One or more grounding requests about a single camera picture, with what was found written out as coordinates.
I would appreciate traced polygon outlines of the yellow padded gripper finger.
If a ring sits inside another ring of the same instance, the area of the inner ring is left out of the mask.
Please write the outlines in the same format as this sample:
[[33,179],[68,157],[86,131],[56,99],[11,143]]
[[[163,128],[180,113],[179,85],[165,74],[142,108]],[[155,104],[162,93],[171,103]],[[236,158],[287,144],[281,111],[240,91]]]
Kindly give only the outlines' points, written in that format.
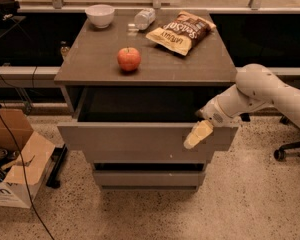
[[208,120],[197,122],[187,135],[183,145],[186,149],[192,149],[213,132],[213,125]]

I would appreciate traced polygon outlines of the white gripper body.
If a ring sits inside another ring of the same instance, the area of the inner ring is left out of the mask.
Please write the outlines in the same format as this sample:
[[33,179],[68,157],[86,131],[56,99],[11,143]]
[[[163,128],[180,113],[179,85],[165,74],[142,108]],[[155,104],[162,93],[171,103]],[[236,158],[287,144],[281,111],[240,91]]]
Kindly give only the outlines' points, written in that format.
[[214,127],[230,126],[237,116],[236,100],[217,95],[196,111],[196,116],[208,120]]

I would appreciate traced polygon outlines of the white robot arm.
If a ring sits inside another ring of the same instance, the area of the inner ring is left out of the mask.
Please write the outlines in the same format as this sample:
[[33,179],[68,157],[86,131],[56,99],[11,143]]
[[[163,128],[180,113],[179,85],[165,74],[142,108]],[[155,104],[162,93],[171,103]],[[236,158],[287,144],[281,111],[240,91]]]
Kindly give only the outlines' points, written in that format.
[[234,85],[196,112],[202,121],[193,126],[184,147],[194,148],[215,127],[228,127],[240,114],[255,112],[267,105],[275,107],[300,129],[300,89],[284,83],[260,64],[248,64],[237,72]]

